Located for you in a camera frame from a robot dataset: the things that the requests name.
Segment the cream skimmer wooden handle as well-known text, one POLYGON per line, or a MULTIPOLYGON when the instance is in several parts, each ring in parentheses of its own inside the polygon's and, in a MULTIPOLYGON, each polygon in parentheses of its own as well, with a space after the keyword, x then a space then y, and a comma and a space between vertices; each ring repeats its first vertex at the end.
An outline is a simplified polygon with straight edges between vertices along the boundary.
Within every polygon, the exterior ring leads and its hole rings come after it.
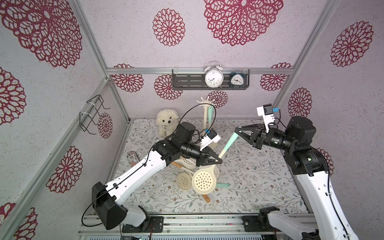
POLYGON ((207 203, 211 201, 208 194, 213 191, 216 185, 216 178, 207 172, 194 173, 192 177, 186 172, 177 176, 177 184, 182 190, 193 189, 202 195, 207 203))

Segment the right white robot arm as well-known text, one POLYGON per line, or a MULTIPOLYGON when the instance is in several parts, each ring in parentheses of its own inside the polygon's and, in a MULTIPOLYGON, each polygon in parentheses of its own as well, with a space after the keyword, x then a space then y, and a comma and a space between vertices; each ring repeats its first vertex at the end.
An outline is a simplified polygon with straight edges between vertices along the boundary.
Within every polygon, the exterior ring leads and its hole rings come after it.
POLYGON ((264 130, 261 124, 237 127, 235 133, 254 148, 269 146, 284 151, 284 160, 302 186, 316 218, 310 228, 285 215, 277 207, 260 210, 259 223, 282 231, 292 240, 356 240, 331 184, 329 165, 311 146, 316 133, 311 120, 295 116, 285 131, 264 130))

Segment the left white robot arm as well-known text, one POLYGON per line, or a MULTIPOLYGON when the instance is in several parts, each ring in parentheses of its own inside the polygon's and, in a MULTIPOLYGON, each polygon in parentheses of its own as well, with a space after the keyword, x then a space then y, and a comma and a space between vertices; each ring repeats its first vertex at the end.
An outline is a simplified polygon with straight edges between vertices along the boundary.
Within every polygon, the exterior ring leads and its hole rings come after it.
POLYGON ((177 125, 176 130, 163 140, 155 143, 144 159, 120 177, 106 184, 96 183, 92 187, 91 207, 101 220, 106 230, 120 224, 140 226, 147 216, 141 208, 123 206, 127 198, 146 180, 160 170, 171 165, 181 157, 196 161, 196 166, 214 166, 222 159, 210 148, 210 143, 217 143, 220 136, 214 130, 208 130, 199 144, 192 143, 196 127, 188 122, 177 125))

